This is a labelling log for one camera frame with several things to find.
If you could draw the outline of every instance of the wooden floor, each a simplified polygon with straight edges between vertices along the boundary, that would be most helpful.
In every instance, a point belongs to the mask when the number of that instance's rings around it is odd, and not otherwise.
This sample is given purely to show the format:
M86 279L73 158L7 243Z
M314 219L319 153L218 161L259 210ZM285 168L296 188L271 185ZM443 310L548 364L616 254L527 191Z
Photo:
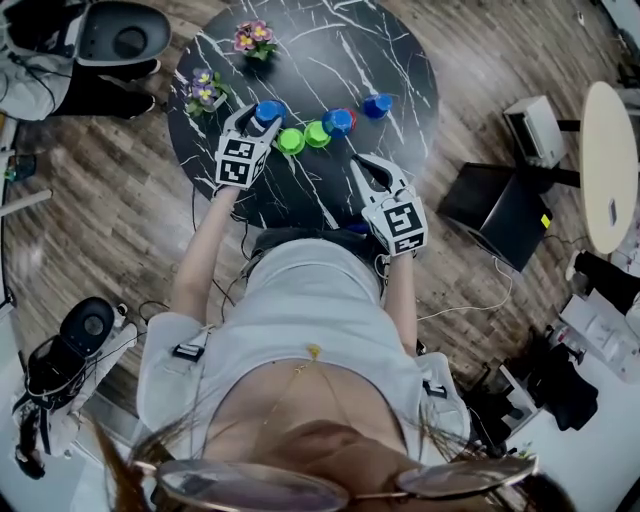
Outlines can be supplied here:
M174 37L160 74L144 87L166 100L182 49L224 4L217 0L148 0L170 18ZM511 138L501 112L516 100L547 94L556 113L579 117L589 84L615 83L620 58L607 15L589 0L389 0L383 4L421 41L436 72L440 122L418 188L430 239L417 260L421 316L503 300L508 280L493 260L452 231L435 209L465 161L510 163ZM586 28L576 20L584 14ZM8 199L51 187L53 198L6 219L5 267L18 301L16 320L27 351L57 332L79 300L103 296L124 301L132 318L147 300L166 302L172 279L193 234L192 186L177 164L167 122L158 109L133 122L69 118L29 125L20 149L39 153L36 177L11 186ZM576 166L575 150L567 166ZM545 196L555 214L549 233L585 234L576 190L556 186ZM196 222L206 201L196 196ZM244 262L243 226L230 227L216 277L226 288ZM250 247L255 232L250 231ZM585 247L587 242L577 243ZM530 325L544 327L570 296L563 278L573 247L545 240L522 274L513 275L506 304L420 323L429 350L450 357L462 383L482 363L516 354ZM242 295L237 286L232 297ZM221 295L212 288L209 320L219 322ZM152 306L142 313L149 316ZM121 360L109 387L131 398L143 343Z

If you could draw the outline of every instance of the strap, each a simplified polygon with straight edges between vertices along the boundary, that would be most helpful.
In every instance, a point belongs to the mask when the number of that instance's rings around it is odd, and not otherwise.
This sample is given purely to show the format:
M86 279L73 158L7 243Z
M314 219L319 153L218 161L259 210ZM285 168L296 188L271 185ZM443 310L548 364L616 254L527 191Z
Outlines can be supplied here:
M51 455L51 446L49 445L49 412L46 409L40 409L40 437L42 437L42 445L47 455Z

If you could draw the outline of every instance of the gray t-shirt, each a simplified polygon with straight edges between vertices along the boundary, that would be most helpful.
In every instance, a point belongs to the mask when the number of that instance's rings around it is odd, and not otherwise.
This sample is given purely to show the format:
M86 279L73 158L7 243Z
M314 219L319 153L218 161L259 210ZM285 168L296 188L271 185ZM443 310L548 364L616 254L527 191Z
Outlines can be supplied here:
M244 299L222 327L213 330L176 313L149 322L138 388L140 419L158 430L198 403L189 439L170 448L176 458L197 456L216 410L242 377L272 361L309 360L314 344L321 348L318 361L346 368L380 392L397 416L411 458L443 462L434 459L434 450L421 449L416 425L426 417L465 440L468 412L446 358L407 355L379 296L372 272L336 244L305 239L273 249L254 269ZM173 347L185 342L205 347L197 364L171 356ZM425 380L435 391L431 396Z

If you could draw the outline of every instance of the black round table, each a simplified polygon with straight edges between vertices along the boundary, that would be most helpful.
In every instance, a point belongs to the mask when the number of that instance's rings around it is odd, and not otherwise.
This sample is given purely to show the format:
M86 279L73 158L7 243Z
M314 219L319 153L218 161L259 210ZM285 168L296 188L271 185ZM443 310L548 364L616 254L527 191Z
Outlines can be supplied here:
M277 52L267 62L235 52L235 28L263 19ZM192 119L186 99L193 69L219 71L231 87L227 103ZM364 98L393 97L390 115L370 120ZM374 153L398 164L409 178L426 169L438 117L433 70L407 27L372 0L240 0L196 36L176 70L169 98L169 130L178 160L210 199L216 189L213 155L226 117L262 100L282 101L286 127L304 130L328 109L357 114L355 129L323 149L306 146L294 157L273 149L264 172L239 197L235 213L260 227L335 229L358 222L362 203L349 160Z

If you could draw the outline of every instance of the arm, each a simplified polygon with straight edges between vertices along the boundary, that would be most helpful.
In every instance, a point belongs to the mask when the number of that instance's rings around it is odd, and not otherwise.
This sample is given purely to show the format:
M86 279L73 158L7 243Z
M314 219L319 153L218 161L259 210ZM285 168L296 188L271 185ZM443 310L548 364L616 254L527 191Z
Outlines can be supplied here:
M240 189L223 188L191 239L171 293L171 311L206 323L207 301L224 227Z
M413 255L410 252L391 259L384 310L396 325L404 350L411 357L416 357L418 323L416 291L413 284Z

